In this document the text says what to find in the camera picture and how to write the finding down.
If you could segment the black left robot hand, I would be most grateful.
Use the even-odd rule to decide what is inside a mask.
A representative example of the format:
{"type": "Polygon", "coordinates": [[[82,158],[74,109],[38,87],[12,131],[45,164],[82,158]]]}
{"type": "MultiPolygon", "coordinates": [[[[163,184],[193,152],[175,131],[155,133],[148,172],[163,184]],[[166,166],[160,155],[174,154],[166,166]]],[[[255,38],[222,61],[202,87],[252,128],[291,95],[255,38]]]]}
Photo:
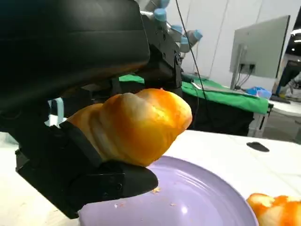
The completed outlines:
{"type": "Polygon", "coordinates": [[[181,95],[179,56],[134,0],[1,1],[0,130],[19,144],[17,173],[70,219],[157,187],[147,168],[104,162],[69,122],[47,126],[49,101],[130,73],[181,95]]]}

